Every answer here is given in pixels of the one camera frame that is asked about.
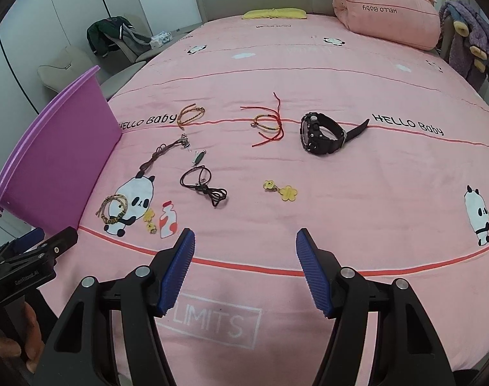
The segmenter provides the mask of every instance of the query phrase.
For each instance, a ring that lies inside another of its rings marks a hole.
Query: white rectangle outline
[[[229,345],[231,347],[240,347],[240,348],[251,349],[251,350],[255,349],[255,343],[257,341],[257,335],[259,333],[260,318],[262,316],[262,309],[252,308],[250,306],[234,305],[233,303],[227,303],[227,302],[218,301],[218,300],[205,299],[205,298],[201,298],[200,296],[194,296],[192,294],[187,294],[187,293],[180,293],[179,296],[186,296],[187,298],[198,299],[198,300],[207,301],[207,302],[210,302],[210,303],[216,303],[218,305],[233,306],[235,308],[240,308],[240,309],[245,309],[245,310],[251,310],[251,311],[257,311],[257,312],[259,312],[259,316],[257,318],[257,323],[255,324],[255,332],[254,332],[254,335],[253,335],[253,342],[251,343],[251,346],[246,346],[246,345],[242,345],[242,344],[231,344],[231,343],[227,343],[227,342],[223,342],[223,341],[214,340],[212,338],[207,338],[206,336],[196,335],[196,334],[192,334],[191,332],[186,332],[186,331],[182,331],[181,329],[173,328],[173,327],[171,327],[169,325],[162,324],[162,323],[157,322],[155,320],[155,322],[156,322],[157,325],[159,325],[161,327],[164,327],[164,328],[167,328],[167,329],[171,329],[172,331],[175,331],[175,332],[179,332],[180,334],[186,334],[186,335],[189,335],[189,336],[193,336],[193,337],[198,338],[200,340],[212,341],[212,342],[215,342],[217,344]]]

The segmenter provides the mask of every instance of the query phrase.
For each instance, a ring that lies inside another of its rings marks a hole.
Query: metal bolt
[[[355,272],[349,267],[344,267],[343,269],[341,269],[341,275],[344,278],[353,278],[355,277]]]
[[[396,280],[396,286],[398,287],[398,289],[406,290],[408,289],[408,282],[403,278],[399,278],[398,280]]]
[[[135,270],[135,275],[137,277],[146,277],[148,274],[150,274],[150,268],[146,265],[143,265]]]
[[[86,277],[84,280],[82,280],[82,286],[84,287],[91,287],[94,284],[94,277]]]

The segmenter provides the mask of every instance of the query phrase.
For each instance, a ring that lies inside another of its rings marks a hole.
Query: black wristwatch
[[[300,127],[303,149],[315,155],[331,154],[364,132],[368,123],[369,119],[346,132],[337,122],[322,113],[307,113],[303,116]],[[337,139],[330,139],[323,135],[321,127],[328,129]]]

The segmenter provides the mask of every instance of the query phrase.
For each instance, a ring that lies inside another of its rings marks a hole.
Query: panda print
[[[475,231],[480,246],[489,242],[489,212],[485,207],[485,202],[478,189],[472,190],[467,187],[467,192],[464,195],[466,202],[466,211],[469,216],[471,227]]]
[[[105,225],[104,230],[108,234],[122,237],[125,234],[125,228],[133,225],[140,219],[150,207],[153,199],[153,181],[155,176],[140,176],[139,174],[127,181],[116,190],[115,194],[122,194],[127,198],[128,209],[123,217],[116,223]],[[122,205],[115,200],[109,203],[109,217],[112,219],[119,215]]]

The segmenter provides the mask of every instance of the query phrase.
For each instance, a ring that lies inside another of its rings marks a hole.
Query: pink bed sheet
[[[261,112],[240,106],[276,108],[273,92],[285,137],[252,148],[262,138],[250,122]],[[147,173],[155,176],[153,222],[159,228],[163,209],[173,209],[177,233],[150,234],[142,218],[122,237],[105,232],[95,216],[101,202],[156,147],[179,138],[176,114],[191,103],[206,108],[186,128],[193,152],[174,148]],[[336,18],[226,18],[153,59],[110,106],[123,136],[86,206],[78,244],[42,288],[56,312],[82,277],[122,277],[190,227],[195,258],[177,305],[157,319],[177,384],[312,384],[332,322],[315,308],[296,256],[295,234],[307,227],[342,265],[372,280],[409,280],[453,369],[489,350],[489,240],[474,231],[489,222],[489,107],[438,57],[354,34]],[[299,141],[309,111],[346,129],[369,118],[369,128],[332,155],[312,156]],[[218,208],[178,183],[204,149],[211,186],[228,190]],[[269,179],[296,188],[296,201],[264,192]],[[473,197],[465,197],[468,186]],[[375,323],[371,314],[359,386],[369,377]],[[125,372],[120,330],[116,340]]]

